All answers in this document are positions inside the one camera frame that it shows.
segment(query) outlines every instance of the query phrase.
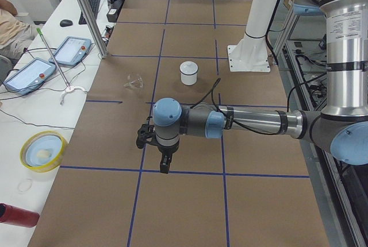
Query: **wire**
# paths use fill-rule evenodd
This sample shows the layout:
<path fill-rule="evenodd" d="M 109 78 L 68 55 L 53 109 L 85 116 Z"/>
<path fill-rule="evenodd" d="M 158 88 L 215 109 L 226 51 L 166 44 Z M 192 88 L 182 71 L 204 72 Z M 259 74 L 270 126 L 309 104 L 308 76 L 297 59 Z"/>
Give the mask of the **wire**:
<path fill-rule="evenodd" d="M 274 33 L 279 33 L 279 32 L 283 32 L 286 28 L 283 28 L 281 30 L 270 30 L 270 32 L 274 32 Z"/>
<path fill-rule="evenodd" d="M 326 75 L 327 73 L 326 72 L 324 72 L 324 73 L 322 73 L 321 75 L 319 75 L 319 76 L 317 76 L 317 77 L 315 77 L 315 78 L 313 78 L 313 79 L 310 79 L 310 80 L 307 80 L 307 81 L 305 81 L 305 82 L 302 82 L 302 83 L 299 83 L 298 85 L 295 85 L 291 90 L 290 90 L 290 92 L 289 92 L 289 95 L 287 95 L 287 107 L 286 107 L 286 112 L 289 112 L 289 105 L 290 105 L 290 97 L 291 97 L 291 95 L 292 95 L 292 92 L 294 91 L 294 89 L 296 89 L 297 87 L 300 87 L 300 86 L 302 86 L 303 84 L 305 84 L 305 83 L 309 83 L 309 82 L 312 82 L 312 81 L 314 81 L 314 80 L 317 80 L 317 79 L 320 79 L 320 78 L 322 78 L 324 75 Z"/>
<path fill-rule="evenodd" d="M 9 114 L 9 113 L 7 113 L 7 112 L 5 112 L 5 111 L 3 111 L 2 109 L 0 109 L 0 111 L 1 111 L 1 112 L 3 112 L 5 115 L 8 115 L 8 116 L 10 116 L 10 117 L 12 117 L 12 118 L 17 119 L 18 121 L 22 122 L 22 123 L 23 123 L 23 124 L 25 124 L 25 125 L 33 125 L 33 126 L 37 126 L 37 127 L 46 126 L 46 127 L 48 127 L 48 128 L 74 129 L 74 128 L 69 128 L 68 126 L 37 125 L 37 124 L 35 124 L 35 123 L 33 124 L 33 123 L 31 123 L 31 122 L 25 122 L 25 121 L 23 121 L 22 119 L 19 119 L 18 117 L 14 116 L 14 115 L 11 115 L 11 114 Z"/>
<path fill-rule="evenodd" d="M 25 48 L 23 53 L 21 54 L 24 55 L 25 53 L 29 53 L 31 57 L 35 58 L 31 53 L 30 51 L 37 51 L 37 50 L 45 50 L 47 49 L 46 47 L 43 47 L 43 48 L 33 48 L 33 49 L 28 49 L 28 48 Z"/>
<path fill-rule="evenodd" d="M 205 98 L 208 97 L 209 94 L 213 93 L 213 90 L 216 88 L 216 86 L 218 85 L 218 83 L 220 82 L 221 78 L 216 79 L 216 81 L 214 82 L 212 88 L 207 92 L 207 94 L 199 101 L 196 102 L 194 105 L 192 105 L 190 108 L 193 109 L 195 108 L 197 105 L 199 105 L 201 102 L 203 102 L 205 100 Z"/>
<path fill-rule="evenodd" d="M 228 116 L 219 108 L 219 106 L 215 103 L 214 98 L 213 98 L 213 91 L 216 88 L 216 86 L 219 84 L 221 78 L 216 79 L 216 81 L 214 82 L 212 88 L 208 91 L 208 93 L 197 103 L 195 103 L 194 105 L 190 106 L 189 108 L 193 109 L 194 107 L 196 107 L 197 105 L 199 105 L 201 102 L 203 102 L 205 100 L 205 98 L 207 98 L 207 96 L 209 94 L 211 94 L 211 101 L 212 101 L 212 105 L 216 108 L 217 112 L 222 113 L 226 119 L 228 119 Z M 233 119 L 232 122 L 236 123 L 237 125 L 241 126 L 244 129 L 247 129 L 249 131 L 252 131 L 256 134 L 261 134 L 261 135 L 278 135 L 278 133 L 267 133 L 267 132 L 261 132 L 261 131 L 257 131 L 247 125 L 242 124 L 241 122 L 238 122 L 237 120 Z"/>
<path fill-rule="evenodd" d="M 270 51 L 272 53 L 272 57 L 274 58 L 274 60 L 276 62 L 276 65 L 278 65 L 278 59 L 277 59 L 276 54 L 274 52 L 274 48 L 272 47 L 271 43 L 269 42 L 269 32 L 270 32 L 272 23 L 274 22 L 276 11 L 277 11 L 277 7 L 280 4 L 280 1 L 281 0 L 277 0 L 277 2 L 276 2 L 274 11 L 272 12 L 272 16 L 271 16 L 271 19 L 270 19 L 269 27 L 267 28 L 267 32 L 266 32 L 266 45 L 270 49 Z"/>
<path fill-rule="evenodd" d="M 88 51 L 88 53 L 86 53 L 84 56 L 83 56 L 83 58 L 80 60 L 80 62 L 83 64 L 83 66 L 84 66 L 84 69 L 83 70 L 81 70 L 81 72 L 79 72 L 78 74 L 76 74 L 72 79 L 71 79 L 71 82 L 78 76 L 78 75 L 80 75 L 82 72 L 84 72 L 85 70 L 86 70 L 86 65 L 84 64 L 84 62 L 83 62 L 83 59 L 85 59 L 86 58 L 86 56 L 87 55 L 89 55 L 89 53 L 96 47 L 96 44 L 95 43 L 92 43 L 92 45 L 93 46 L 91 46 L 91 48 L 89 49 L 89 51 Z M 30 51 L 33 51 L 33 50 L 39 50 L 39 49 L 46 49 L 46 48 L 35 48 L 35 49 L 31 49 Z M 63 70 L 63 72 L 64 73 L 66 73 L 66 72 L 68 72 L 68 71 L 70 71 L 70 70 L 72 70 L 73 68 L 75 68 L 76 66 L 77 66 L 78 64 L 76 64 L 76 65 L 74 65 L 73 67 L 71 67 L 71 68 L 68 68 L 67 70 Z M 0 94 L 6 94 L 6 93 L 18 93 L 18 92 L 20 92 L 20 91 L 22 91 L 22 90 L 27 90 L 27 89 L 31 89 L 31 90 L 33 90 L 33 91 L 31 91 L 31 92 L 29 92 L 29 93 L 27 93 L 27 94 L 25 94 L 25 95 L 20 95 L 20 96 L 16 96 L 16 97 L 11 97 L 11 98 L 5 98 L 5 99 L 0 99 L 0 101 L 7 101 L 7 100 L 9 100 L 9 99 L 17 99 L 17 98 L 21 98 L 21 97 L 24 97 L 24 96 L 26 96 L 26 95 L 28 95 L 28 94 L 30 94 L 30 93 L 32 93 L 32 92 L 34 92 L 34 91 L 38 91 L 38 90 L 51 90 L 51 91 L 55 91 L 55 92 L 62 92 L 62 91 L 64 91 L 66 88 L 64 88 L 64 89 L 62 89 L 62 90 L 57 90 L 57 89 L 52 89 L 52 88 L 37 88 L 37 89 L 34 89 L 34 86 L 38 86 L 38 87 L 40 87 L 42 84 L 44 84 L 45 82 L 49 82 L 49 81 L 51 81 L 51 80 L 53 80 L 54 78 L 57 78 L 58 76 L 60 76 L 61 74 L 59 73 L 59 74 L 57 74 L 57 75 L 55 75 L 54 77 L 52 77 L 52 78 L 50 78 L 50 79 L 48 79 L 48 80 L 45 80 L 45 81 L 43 81 L 43 82 L 40 82 L 40 83 L 38 83 L 38 84 L 34 84 L 34 85 L 32 85 L 31 87 L 24 87 L 24 88 L 21 88 L 21 89 L 17 89 L 17 90 L 9 90 L 6 86 L 5 86 L 5 84 L 4 84 L 4 82 L 0 79 L 0 83 L 2 83 L 3 85 L 4 85 L 4 87 L 5 87 L 5 89 L 7 90 L 7 91 L 5 91 L 5 92 L 0 92 Z"/>
<path fill-rule="evenodd" d="M 310 62 L 313 65 L 316 65 L 316 66 L 319 66 L 319 67 L 326 67 L 326 64 L 319 63 L 319 62 L 326 63 L 327 62 L 326 60 L 312 60 L 306 55 L 295 55 L 295 59 L 296 59 L 298 64 L 300 64 L 300 62 L 298 60 L 299 57 L 302 57 L 303 59 L 305 59 L 306 61 Z"/>

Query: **red cylinder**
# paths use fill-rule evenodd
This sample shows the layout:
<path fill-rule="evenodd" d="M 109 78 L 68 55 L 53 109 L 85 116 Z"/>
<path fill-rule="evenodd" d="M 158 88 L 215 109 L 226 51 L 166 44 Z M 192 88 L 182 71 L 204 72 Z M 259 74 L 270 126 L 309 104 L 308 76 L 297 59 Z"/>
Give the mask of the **red cylinder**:
<path fill-rule="evenodd" d="M 39 218 L 40 215 L 34 211 L 0 203 L 0 223 L 30 228 L 37 224 Z"/>

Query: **yellow bowl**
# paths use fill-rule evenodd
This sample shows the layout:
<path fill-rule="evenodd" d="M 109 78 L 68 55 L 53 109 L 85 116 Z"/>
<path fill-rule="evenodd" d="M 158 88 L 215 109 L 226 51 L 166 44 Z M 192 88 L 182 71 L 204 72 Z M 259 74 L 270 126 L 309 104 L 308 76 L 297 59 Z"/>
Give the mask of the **yellow bowl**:
<path fill-rule="evenodd" d="M 54 159 L 52 159 L 50 162 L 47 162 L 44 165 L 39 165 L 36 167 L 33 167 L 31 165 L 29 165 L 26 161 L 26 154 L 27 151 L 29 149 L 29 147 L 38 139 L 45 137 L 45 136 L 56 136 L 58 137 L 61 142 L 62 142 L 62 147 L 60 148 L 59 153 L 56 155 L 56 157 Z M 40 133 L 37 133 L 36 135 L 32 136 L 31 138 L 29 138 L 25 144 L 23 145 L 21 152 L 20 152 L 20 160 L 22 162 L 22 164 L 26 167 L 29 168 L 32 171 L 35 172 L 47 172 L 50 171 L 56 167 L 58 167 L 60 165 L 60 163 L 62 162 L 62 158 L 63 158 L 63 153 L 65 151 L 66 146 L 68 145 L 68 142 L 65 140 L 65 138 L 63 136 L 61 136 L 59 133 L 54 132 L 54 131 L 43 131 Z"/>

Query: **white desk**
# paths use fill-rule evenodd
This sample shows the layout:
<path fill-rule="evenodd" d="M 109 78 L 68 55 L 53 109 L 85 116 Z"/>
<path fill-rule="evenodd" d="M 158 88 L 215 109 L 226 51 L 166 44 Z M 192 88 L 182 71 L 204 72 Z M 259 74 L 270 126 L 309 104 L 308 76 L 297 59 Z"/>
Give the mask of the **white desk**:
<path fill-rule="evenodd" d="M 102 33 L 108 23 L 106 13 L 108 12 L 107 0 L 101 0 L 100 11 L 98 13 L 97 24 Z M 57 48 L 67 36 L 78 36 L 89 38 L 93 41 L 87 25 L 78 25 L 81 10 L 76 0 L 62 0 L 49 20 L 42 28 L 42 32 L 50 47 Z M 62 19 L 73 21 L 73 26 L 60 27 Z M 83 60 L 86 70 L 76 77 L 72 85 L 82 86 L 87 91 L 90 89 L 95 74 L 97 72 L 100 57 L 98 49 L 93 45 L 89 55 Z M 45 47 L 40 36 L 37 36 L 29 49 Z M 41 52 L 31 52 L 34 57 L 49 59 L 46 50 Z M 31 55 L 25 54 L 19 60 L 16 68 L 21 68 L 32 60 Z M 68 80 L 71 80 L 77 73 L 84 69 L 82 64 L 65 73 Z M 50 82 L 45 83 L 41 88 L 52 88 L 62 90 L 65 84 L 56 71 Z M 5 92 L 4 86 L 0 87 L 0 92 Z M 86 100 L 86 94 L 78 90 L 72 94 L 67 94 L 64 105 L 60 105 L 61 92 L 51 90 L 37 90 L 25 97 L 19 97 L 7 101 L 2 101 L 1 109 L 5 112 L 23 119 L 25 122 L 34 124 L 47 124 L 53 126 L 67 126 L 74 128 Z M 0 100 L 16 97 L 16 94 L 0 94 Z M 73 130 L 35 127 L 24 125 L 20 121 L 4 115 L 0 112 L 0 203 L 7 203 L 23 209 L 41 213 L 51 185 L 58 171 L 47 173 L 35 173 L 25 168 L 19 159 L 20 149 L 27 139 L 38 132 L 54 130 L 59 132 L 69 141 Z M 18 185 L 25 179 L 33 181 L 32 187 L 25 193 L 18 191 Z M 0 224 L 0 246 L 6 247 L 26 247 L 34 228 L 24 228 Z"/>

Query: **white lid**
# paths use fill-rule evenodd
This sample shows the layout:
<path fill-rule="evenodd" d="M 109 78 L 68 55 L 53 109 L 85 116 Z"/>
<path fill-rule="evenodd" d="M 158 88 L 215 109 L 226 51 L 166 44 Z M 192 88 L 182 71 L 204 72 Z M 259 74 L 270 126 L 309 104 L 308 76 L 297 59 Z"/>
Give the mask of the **white lid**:
<path fill-rule="evenodd" d="M 194 75 L 198 72 L 198 65 L 192 61 L 186 61 L 180 64 L 180 73 L 184 75 Z"/>

